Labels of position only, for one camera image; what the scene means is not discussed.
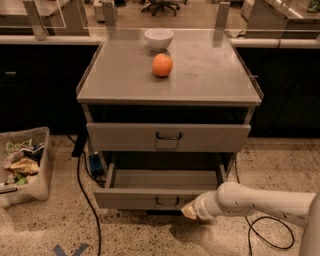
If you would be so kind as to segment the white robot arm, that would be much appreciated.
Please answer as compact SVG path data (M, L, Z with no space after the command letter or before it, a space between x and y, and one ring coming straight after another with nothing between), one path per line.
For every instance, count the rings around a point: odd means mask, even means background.
M202 220L262 212L304 229L299 256L320 256L320 193L257 190L225 182L217 190L202 193L181 211L187 218Z

